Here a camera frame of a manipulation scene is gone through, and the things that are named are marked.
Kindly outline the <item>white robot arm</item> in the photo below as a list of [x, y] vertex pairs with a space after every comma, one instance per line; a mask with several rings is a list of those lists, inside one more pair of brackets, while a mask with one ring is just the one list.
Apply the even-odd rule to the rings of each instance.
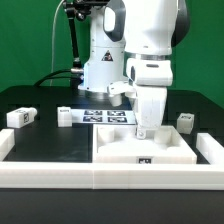
[[163, 120], [172, 48], [190, 27], [186, 0], [83, 0], [81, 12], [91, 17], [91, 40], [79, 89], [114, 106], [128, 97], [144, 139]]

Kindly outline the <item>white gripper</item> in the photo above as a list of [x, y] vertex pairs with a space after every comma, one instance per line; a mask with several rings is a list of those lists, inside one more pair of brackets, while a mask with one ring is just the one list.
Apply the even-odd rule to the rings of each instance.
[[108, 86], [110, 102], [113, 106], [120, 106], [122, 94], [132, 101], [132, 110], [139, 129], [136, 137], [145, 139], [145, 130], [156, 130], [162, 124], [167, 87], [173, 81], [171, 62], [129, 58], [125, 73], [127, 81], [113, 82]]

